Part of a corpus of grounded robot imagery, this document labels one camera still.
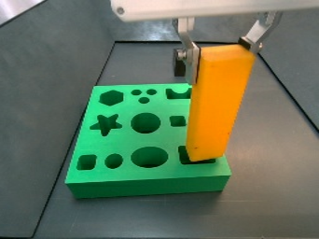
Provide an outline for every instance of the circular hole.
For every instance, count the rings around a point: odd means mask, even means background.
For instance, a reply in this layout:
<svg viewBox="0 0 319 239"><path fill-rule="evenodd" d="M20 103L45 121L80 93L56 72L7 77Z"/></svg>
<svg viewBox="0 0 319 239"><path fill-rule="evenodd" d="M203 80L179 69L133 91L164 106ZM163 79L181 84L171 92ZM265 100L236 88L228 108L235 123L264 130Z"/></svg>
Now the circular hole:
<svg viewBox="0 0 319 239"><path fill-rule="evenodd" d="M149 102L149 99L147 97L141 97L139 101L141 104L147 104Z"/></svg>
<svg viewBox="0 0 319 239"><path fill-rule="evenodd" d="M132 90L132 95L140 95L141 94L141 91L140 90Z"/></svg>
<svg viewBox="0 0 319 239"><path fill-rule="evenodd" d="M156 90L149 89L149 90L147 91L147 93L148 93L149 95L155 95L157 92L156 92Z"/></svg>
<svg viewBox="0 0 319 239"><path fill-rule="evenodd" d="M117 13L119 13L120 15L124 14L124 8L123 8L123 7L117 7L116 11L117 11Z"/></svg>
<svg viewBox="0 0 319 239"><path fill-rule="evenodd" d="M119 168L121 163L123 157L120 154L111 154L104 160L104 165L111 169Z"/></svg>
<svg viewBox="0 0 319 239"><path fill-rule="evenodd" d="M151 113L141 113L131 121L132 129L141 133L149 134L160 127L160 118Z"/></svg>
<svg viewBox="0 0 319 239"><path fill-rule="evenodd" d="M139 167L155 168L167 162L168 154L161 148L145 147L132 153L131 159Z"/></svg>

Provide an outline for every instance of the oval hole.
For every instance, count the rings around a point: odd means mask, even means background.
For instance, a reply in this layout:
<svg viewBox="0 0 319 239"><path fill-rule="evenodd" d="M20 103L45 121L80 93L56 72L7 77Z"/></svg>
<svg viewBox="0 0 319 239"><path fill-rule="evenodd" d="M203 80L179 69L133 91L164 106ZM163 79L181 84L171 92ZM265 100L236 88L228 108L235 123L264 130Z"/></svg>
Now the oval hole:
<svg viewBox="0 0 319 239"><path fill-rule="evenodd" d="M141 94L141 91L140 90L132 90L132 95L140 95Z"/></svg>
<svg viewBox="0 0 319 239"><path fill-rule="evenodd" d="M155 168L167 162L168 154L161 148L145 147L132 153L131 159L139 167Z"/></svg>
<svg viewBox="0 0 319 239"><path fill-rule="evenodd" d="M140 102L141 104L147 104L147 103L149 102L149 99L148 99L147 97L141 97L140 100L139 100L139 102Z"/></svg>
<svg viewBox="0 0 319 239"><path fill-rule="evenodd" d="M149 94L149 95L155 95L156 93L157 93L157 91L153 89L147 90L147 94Z"/></svg>

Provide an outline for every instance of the small circular hole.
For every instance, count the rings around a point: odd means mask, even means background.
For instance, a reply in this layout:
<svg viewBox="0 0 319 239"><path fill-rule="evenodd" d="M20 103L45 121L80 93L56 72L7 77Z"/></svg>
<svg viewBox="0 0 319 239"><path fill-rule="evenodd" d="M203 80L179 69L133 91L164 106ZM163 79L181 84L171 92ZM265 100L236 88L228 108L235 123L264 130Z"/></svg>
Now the small circular hole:
<svg viewBox="0 0 319 239"><path fill-rule="evenodd" d="M147 104L149 102L149 99L147 97L141 97L139 101L141 104Z"/></svg>
<svg viewBox="0 0 319 239"><path fill-rule="evenodd" d="M132 95L140 95L141 94L141 91L140 90L132 90Z"/></svg>
<svg viewBox="0 0 319 239"><path fill-rule="evenodd" d="M117 13L119 13L120 15L124 14L124 9L123 9L123 7L117 7L116 11L117 11Z"/></svg>
<svg viewBox="0 0 319 239"><path fill-rule="evenodd" d="M156 92L156 90L149 89L149 90L147 90L147 93L148 93L149 95L155 95L157 92Z"/></svg>
<svg viewBox="0 0 319 239"><path fill-rule="evenodd" d="M121 163L123 157L120 154L111 154L104 160L104 165L111 169L119 168Z"/></svg>

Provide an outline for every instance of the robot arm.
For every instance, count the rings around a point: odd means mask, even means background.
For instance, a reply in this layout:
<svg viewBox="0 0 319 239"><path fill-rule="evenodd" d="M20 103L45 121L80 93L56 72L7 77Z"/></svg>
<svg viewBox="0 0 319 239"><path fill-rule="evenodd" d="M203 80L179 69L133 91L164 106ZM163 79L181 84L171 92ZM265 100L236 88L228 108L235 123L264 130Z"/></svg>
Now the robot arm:
<svg viewBox="0 0 319 239"><path fill-rule="evenodd" d="M239 38L237 43L252 53L261 50L261 41L270 35L282 18L282 12L271 11L259 13L257 20L251 31ZM195 85L197 82L197 61L200 49L192 42L188 31L193 30L193 18L180 18L173 20L173 26L179 34L184 49L177 50L177 61L185 65L185 81Z"/></svg>
<svg viewBox="0 0 319 239"><path fill-rule="evenodd" d="M145 21L319 7L318 0L111 0L123 21Z"/></svg>

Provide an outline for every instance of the shape sorting board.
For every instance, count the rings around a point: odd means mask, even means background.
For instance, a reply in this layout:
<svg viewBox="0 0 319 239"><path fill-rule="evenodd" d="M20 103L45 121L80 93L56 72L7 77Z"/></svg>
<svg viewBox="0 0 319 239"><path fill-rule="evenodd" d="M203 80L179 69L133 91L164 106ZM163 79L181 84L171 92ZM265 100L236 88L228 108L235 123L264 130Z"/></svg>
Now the shape sorting board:
<svg viewBox="0 0 319 239"><path fill-rule="evenodd" d="M76 198L223 190L225 157L191 162L187 84L93 89L65 184Z"/></svg>

